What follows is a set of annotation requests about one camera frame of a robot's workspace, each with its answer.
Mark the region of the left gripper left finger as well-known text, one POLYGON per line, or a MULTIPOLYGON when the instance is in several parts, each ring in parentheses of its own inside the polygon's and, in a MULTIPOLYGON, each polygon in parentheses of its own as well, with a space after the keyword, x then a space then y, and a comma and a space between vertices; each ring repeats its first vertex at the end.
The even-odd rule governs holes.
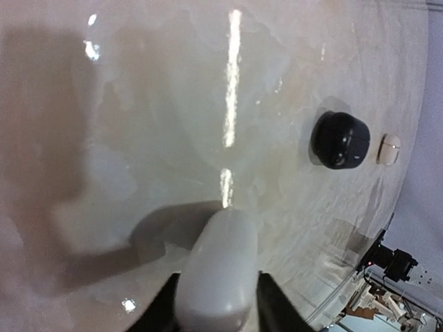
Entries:
POLYGON ((180 273, 172 273, 144 313, 126 332, 180 331, 174 316, 174 296, 180 273))

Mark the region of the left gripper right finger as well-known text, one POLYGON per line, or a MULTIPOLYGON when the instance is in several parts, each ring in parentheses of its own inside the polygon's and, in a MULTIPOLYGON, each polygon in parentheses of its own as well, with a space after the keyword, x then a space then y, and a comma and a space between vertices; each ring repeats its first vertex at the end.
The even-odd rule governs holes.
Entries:
POLYGON ((258 331, 314 332, 269 273, 260 271, 256 290, 258 331))

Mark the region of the white oval charging case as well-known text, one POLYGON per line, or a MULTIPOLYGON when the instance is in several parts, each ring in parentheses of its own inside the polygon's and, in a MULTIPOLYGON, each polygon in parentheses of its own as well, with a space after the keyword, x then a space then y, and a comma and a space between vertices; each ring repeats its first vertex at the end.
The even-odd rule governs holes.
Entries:
POLYGON ((215 213, 180 273, 174 316, 182 331, 240 331, 258 280, 255 218, 241 210, 215 213))

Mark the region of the black earbud charging case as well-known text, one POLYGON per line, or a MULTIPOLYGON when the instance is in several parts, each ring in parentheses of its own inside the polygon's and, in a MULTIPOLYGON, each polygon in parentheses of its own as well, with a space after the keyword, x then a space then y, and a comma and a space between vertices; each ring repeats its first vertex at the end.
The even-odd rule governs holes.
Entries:
POLYGON ((325 112, 314 125, 311 149, 329 169, 355 169, 370 147, 366 123, 345 112, 325 112))

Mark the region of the white stem earbud charging case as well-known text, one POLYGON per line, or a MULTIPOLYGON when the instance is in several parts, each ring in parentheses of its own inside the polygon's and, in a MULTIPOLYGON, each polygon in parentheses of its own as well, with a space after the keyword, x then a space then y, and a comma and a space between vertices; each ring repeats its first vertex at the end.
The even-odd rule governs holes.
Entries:
POLYGON ((377 154, 377 163, 380 165, 394 165, 401 151, 401 140, 396 135, 384 134, 377 154))

